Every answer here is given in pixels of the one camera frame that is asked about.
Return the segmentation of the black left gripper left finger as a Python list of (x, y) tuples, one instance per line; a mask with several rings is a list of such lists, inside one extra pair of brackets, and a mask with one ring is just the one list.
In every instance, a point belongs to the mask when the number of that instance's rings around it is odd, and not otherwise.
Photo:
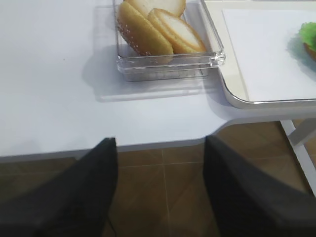
[(0, 206), (2, 237), (100, 237), (118, 181), (115, 138), (105, 138), (41, 186)]

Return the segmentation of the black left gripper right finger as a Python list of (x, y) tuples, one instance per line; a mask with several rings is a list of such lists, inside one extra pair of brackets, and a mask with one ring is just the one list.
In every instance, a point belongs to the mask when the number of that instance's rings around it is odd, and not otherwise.
[(222, 237), (314, 237), (316, 199), (271, 177), (215, 136), (203, 179)]

